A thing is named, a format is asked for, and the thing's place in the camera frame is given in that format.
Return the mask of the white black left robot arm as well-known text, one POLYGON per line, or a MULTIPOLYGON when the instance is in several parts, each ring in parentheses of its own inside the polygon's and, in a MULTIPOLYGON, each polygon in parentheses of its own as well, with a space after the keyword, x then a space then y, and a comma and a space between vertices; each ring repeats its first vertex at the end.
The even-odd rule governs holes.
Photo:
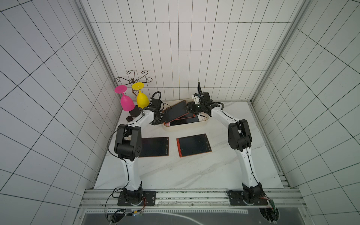
POLYGON ((138 158, 142 151, 142 127, 158 125, 162 120, 160 99, 152 98, 150 104, 130 123, 121 124, 116 130, 114 152, 122 160, 127 175, 127 185, 123 188, 128 199, 141 201, 143 198, 142 182, 138 170, 138 158))

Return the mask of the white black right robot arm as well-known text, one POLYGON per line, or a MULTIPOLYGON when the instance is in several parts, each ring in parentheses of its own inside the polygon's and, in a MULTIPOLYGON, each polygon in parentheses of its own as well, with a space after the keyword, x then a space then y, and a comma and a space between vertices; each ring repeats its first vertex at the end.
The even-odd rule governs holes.
POLYGON ((253 165, 251 143, 252 136, 247 120, 240 120, 224 111, 225 105, 210 99, 208 92, 198 92, 192 95, 192 101, 185 109, 193 114, 205 113, 218 120, 228 128, 228 144, 235 150, 241 166, 243 176, 243 202, 254 205, 258 199, 265 197, 262 184, 258 182, 253 165))

